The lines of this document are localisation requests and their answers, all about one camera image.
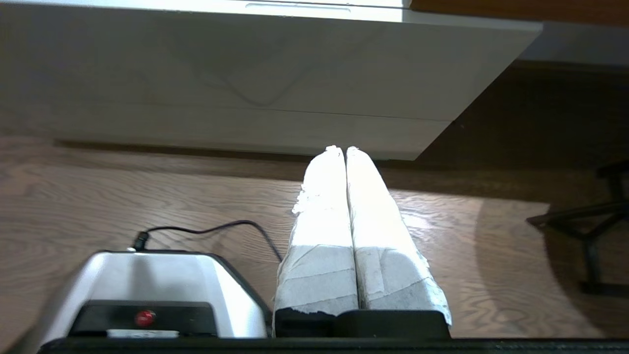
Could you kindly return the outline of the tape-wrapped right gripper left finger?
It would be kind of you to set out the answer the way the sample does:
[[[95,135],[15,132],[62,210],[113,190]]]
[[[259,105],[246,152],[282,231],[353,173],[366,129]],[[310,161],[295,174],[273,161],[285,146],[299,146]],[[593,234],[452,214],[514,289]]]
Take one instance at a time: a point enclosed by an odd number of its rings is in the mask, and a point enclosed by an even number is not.
[[[327,147],[308,164],[277,271],[273,334],[327,337],[339,316],[359,309],[343,150]]]

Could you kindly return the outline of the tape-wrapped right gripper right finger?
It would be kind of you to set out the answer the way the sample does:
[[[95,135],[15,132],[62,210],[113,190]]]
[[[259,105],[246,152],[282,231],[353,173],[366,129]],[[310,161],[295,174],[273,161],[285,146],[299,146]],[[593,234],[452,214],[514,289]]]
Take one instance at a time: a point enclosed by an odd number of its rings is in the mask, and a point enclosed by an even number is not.
[[[359,148],[349,147],[346,175],[360,307],[438,311],[451,326],[446,296],[373,160]]]

